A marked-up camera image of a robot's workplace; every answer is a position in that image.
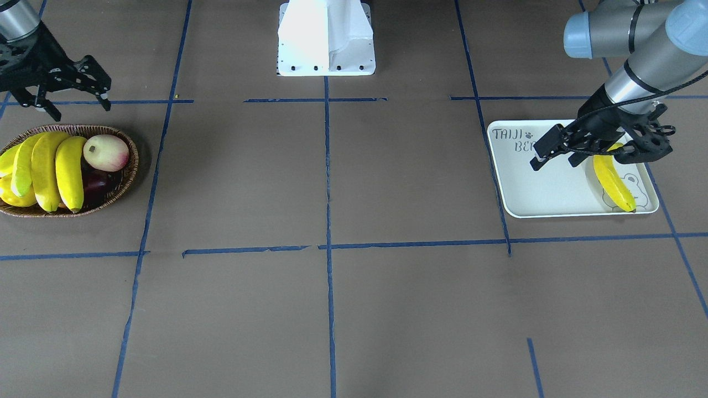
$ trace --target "brown woven basket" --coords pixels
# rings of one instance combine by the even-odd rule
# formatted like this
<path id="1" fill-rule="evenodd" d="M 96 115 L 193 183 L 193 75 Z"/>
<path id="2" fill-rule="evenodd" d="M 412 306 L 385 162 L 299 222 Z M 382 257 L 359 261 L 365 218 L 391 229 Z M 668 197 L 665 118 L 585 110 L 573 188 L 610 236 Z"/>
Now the brown woven basket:
<path id="1" fill-rule="evenodd" d="M 106 206 L 113 204 L 118 198 L 120 198 L 127 190 L 130 188 L 132 182 L 135 180 L 135 175 L 137 174 L 138 167 L 138 153 L 135 143 L 120 130 L 113 127 L 98 126 L 98 125 L 43 125 L 40 127 L 35 127 L 31 130 L 17 136 L 14 140 L 10 141 L 5 145 L 0 154 L 6 150 L 12 148 L 13 146 L 26 140 L 28 137 L 38 134 L 42 131 L 64 131 L 70 135 L 81 135 L 82 137 L 90 138 L 94 135 L 100 134 L 110 134 L 119 137 L 128 145 L 130 150 L 130 158 L 128 159 L 128 164 L 121 170 L 118 171 L 118 184 L 114 189 L 106 193 L 103 198 L 103 202 L 98 207 L 86 207 L 81 209 L 78 213 L 72 213 L 71 210 L 59 208 L 54 213 L 45 212 L 39 205 L 34 205 L 30 207 L 15 207 L 10 206 L 0 200 L 0 212 L 7 215 L 13 215 L 16 217 L 42 217 L 42 218 L 68 218 L 68 217 L 79 217 L 82 215 L 91 214 L 92 212 L 97 212 Z"/>

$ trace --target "yellow banana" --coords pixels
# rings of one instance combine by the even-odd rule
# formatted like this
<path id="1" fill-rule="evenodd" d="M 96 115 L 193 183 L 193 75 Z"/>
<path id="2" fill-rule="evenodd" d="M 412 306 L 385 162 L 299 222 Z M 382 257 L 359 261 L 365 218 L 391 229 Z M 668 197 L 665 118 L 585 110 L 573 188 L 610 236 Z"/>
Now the yellow banana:
<path id="1" fill-rule="evenodd" d="M 15 153 L 15 162 L 12 166 L 12 191 L 22 198 L 27 195 L 32 186 L 32 151 L 37 141 L 44 136 L 44 132 L 35 134 L 22 141 Z"/>
<path id="2" fill-rule="evenodd" d="M 64 204 L 72 212 L 84 206 L 84 184 L 81 180 L 81 155 L 86 138 L 69 137 L 57 148 L 57 186 Z"/>
<path id="3" fill-rule="evenodd" d="M 30 186 L 30 190 L 24 198 L 20 198 L 12 192 L 12 174 L 8 174 L 3 178 L 0 178 L 0 199 L 10 206 L 16 207 L 29 207 L 34 205 L 37 200 L 34 196 L 34 190 Z"/>
<path id="4" fill-rule="evenodd" d="M 15 164 L 15 154 L 20 149 L 20 144 L 6 150 L 0 155 L 0 177 L 12 174 L 12 166 Z"/>
<path id="5" fill-rule="evenodd" d="M 37 203 L 47 212 L 57 211 L 61 202 L 55 157 L 59 144 L 67 138 L 69 134 L 63 131 L 47 132 L 32 151 L 32 186 Z"/>
<path id="6" fill-rule="evenodd" d="M 610 151 L 621 147 L 623 144 L 617 143 L 611 146 Z M 593 166 L 595 175 L 598 177 L 600 185 L 603 186 L 605 192 L 610 199 L 615 202 L 620 209 L 625 212 L 636 211 L 636 201 L 629 188 L 624 184 L 624 181 L 617 174 L 613 158 L 609 155 L 593 156 Z"/>

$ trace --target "white tray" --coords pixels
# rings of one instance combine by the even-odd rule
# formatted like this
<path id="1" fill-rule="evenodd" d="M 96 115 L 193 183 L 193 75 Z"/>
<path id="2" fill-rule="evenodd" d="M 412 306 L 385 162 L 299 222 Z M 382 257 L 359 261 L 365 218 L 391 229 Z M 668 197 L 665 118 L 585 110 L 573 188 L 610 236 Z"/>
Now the white tray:
<path id="1" fill-rule="evenodd" d="M 569 154 L 550 160 L 539 171 L 529 162 L 533 144 L 553 125 L 572 120 L 498 120 L 487 128 L 491 154 L 506 212 L 516 218 L 582 215 L 640 215 L 659 209 L 659 201 L 643 164 L 619 164 L 618 174 L 636 199 L 636 212 L 619 209 L 604 192 L 592 159 L 573 168 Z M 626 142 L 628 136 L 620 141 Z"/>

